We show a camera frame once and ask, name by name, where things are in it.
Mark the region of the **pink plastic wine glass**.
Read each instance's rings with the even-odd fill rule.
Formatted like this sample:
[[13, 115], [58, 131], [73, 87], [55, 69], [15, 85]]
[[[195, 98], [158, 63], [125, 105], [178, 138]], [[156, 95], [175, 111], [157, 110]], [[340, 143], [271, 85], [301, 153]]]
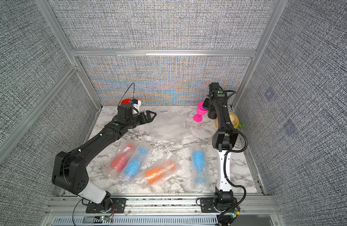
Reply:
[[204, 102], [199, 102], [197, 105], [197, 113], [194, 115], [193, 119], [195, 122], [201, 122], [203, 116], [207, 113], [207, 110], [203, 107]]

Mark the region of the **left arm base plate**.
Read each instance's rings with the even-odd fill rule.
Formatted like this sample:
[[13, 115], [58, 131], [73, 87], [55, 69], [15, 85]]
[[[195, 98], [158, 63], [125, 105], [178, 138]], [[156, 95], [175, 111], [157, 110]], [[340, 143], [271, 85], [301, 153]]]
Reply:
[[93, 213], [102, 213], [102, 214], [108, 214], [108, 213], [123, 213], [126, 206], [126, 198], [111, 198], [109, 201], [108, 199], [103, 200], [102, 203], [97, 204], [95, 202], [90, 202], [87, 205], [86, 213], [93, 214]]

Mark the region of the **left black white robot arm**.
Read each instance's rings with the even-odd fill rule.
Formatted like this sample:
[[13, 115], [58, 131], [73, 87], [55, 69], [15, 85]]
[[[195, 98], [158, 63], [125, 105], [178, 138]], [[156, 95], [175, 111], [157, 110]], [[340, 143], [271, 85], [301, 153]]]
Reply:
[[111, 195], [94, 184], [87, 173], [87, 165], [107, 146], [118, 141], [130, 129], [151, 123], [157, 116], [146, 110], [131, 116], [117, 114], [103, 129], [83, 145], [56, 155], [52, 183], [74, 195], [95, 203], [103, 211], [111, 208]]

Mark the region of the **red plastic wine glass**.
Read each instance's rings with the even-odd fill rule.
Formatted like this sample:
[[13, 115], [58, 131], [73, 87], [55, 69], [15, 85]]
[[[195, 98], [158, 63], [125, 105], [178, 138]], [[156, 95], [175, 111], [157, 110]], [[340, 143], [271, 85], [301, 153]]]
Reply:
[[127, 99], [122, 100], [121, 104], [130, 104], [130, 105], [132, 105], [133, 101], [131, 99], [127, 98]]

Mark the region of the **clear bubble wrap sheet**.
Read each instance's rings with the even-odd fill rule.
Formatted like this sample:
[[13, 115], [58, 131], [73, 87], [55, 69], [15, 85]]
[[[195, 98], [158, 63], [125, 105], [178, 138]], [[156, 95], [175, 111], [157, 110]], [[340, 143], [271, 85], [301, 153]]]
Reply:
[[153, 139], [170, 141], [184, 138], [189, 132], [189, 127], [186, 126], [186, 118], [183, 115], [161, 113], [145, 130]]

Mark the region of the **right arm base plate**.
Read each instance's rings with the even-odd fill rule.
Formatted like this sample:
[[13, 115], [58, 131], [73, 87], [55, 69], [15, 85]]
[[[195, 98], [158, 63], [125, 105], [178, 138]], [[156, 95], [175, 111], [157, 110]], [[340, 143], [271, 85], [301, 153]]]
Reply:
[[236, 203], [215, 204], [214, 198], [200, 197], [197, 199], [197, 204], [200, 206], [202, 213], [221, 213], [226, 209], [230, 209]]

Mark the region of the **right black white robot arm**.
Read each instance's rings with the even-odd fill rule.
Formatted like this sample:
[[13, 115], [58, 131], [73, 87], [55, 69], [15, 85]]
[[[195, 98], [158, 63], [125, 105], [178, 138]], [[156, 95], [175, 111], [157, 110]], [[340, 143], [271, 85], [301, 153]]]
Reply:
[[218, 121], [218, 129], [212, 138], [213, 148], [216, 149], [218, 160], [218, 180], [215, 187], [213, 206], [218, 211], [232, 207], [236, 202], [233, 195], [233, 186], [229, 183], [230, 166], [228, 151], [232, 151], [237, 135], [230, 121], [226, 103], [227, 92], [219, 85], [210, 87], [208, 98], [204, 101], [203, 108], [208, 111], [210, 119]]

